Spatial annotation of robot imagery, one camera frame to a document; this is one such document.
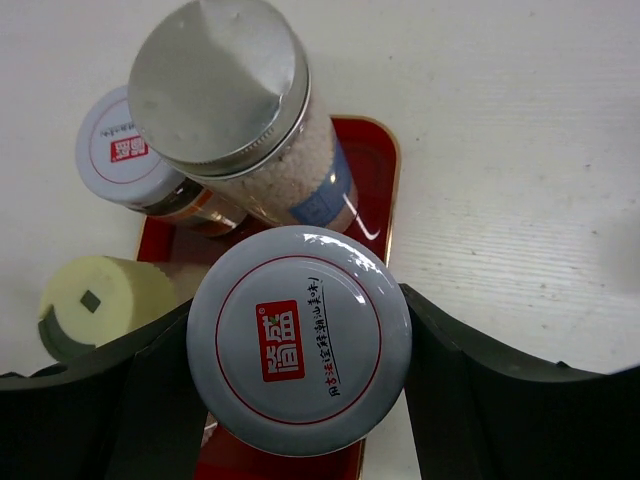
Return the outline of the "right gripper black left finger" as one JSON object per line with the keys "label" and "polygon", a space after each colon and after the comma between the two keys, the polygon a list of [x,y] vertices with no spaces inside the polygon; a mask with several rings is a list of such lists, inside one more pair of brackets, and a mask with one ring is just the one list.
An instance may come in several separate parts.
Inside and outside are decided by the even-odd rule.
{"label": "right gripper black left finger", "polygon": [[4,479],[191,479],[207,416],[191,305],[31,376],[1,377]]}

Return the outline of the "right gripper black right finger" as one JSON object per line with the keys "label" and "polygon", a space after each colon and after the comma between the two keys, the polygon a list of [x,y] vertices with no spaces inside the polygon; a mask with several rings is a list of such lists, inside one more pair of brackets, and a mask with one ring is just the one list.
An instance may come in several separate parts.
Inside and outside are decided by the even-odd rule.
{"label": "right gripper black right finger", "polygon": [[639,369],[598,374],[512,348],[407,284],[405,383],[424,479],[636,479]]}

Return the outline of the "yellow cap spice bottle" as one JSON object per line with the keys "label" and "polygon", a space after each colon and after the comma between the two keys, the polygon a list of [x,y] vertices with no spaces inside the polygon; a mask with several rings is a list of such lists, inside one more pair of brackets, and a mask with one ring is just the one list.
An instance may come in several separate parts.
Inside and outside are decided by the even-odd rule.
{"label": "yellow cap spice bottle", "polygon": [[152,263],[82,256],[65,264],[40,300],[38,333],[67,362],[153,322],[178,305],[170,278]]}

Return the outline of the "white cap red label jar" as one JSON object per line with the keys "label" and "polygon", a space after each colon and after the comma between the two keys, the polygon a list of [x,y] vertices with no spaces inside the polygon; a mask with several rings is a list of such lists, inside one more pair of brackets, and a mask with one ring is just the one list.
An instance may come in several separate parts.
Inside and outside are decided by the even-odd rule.
{"label": "white cap red label jar", "polygon": [[75,161],[93,194],[163,223],[216,237],[247,218],[242,208],[178,172],[149,147],[133,123],[126,86],[108,92],[88,112]]}

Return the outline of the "silver cap tall bottle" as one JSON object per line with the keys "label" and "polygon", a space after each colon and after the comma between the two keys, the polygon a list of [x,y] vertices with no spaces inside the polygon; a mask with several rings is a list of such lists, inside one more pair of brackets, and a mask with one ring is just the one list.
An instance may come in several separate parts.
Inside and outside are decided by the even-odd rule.
{"label": "silver cap tall bottle", "polygon": [[358,191],[304,47],[265,1],[192,1],[146,38],[129,110],[168,165],[272,226],[342,232]]}

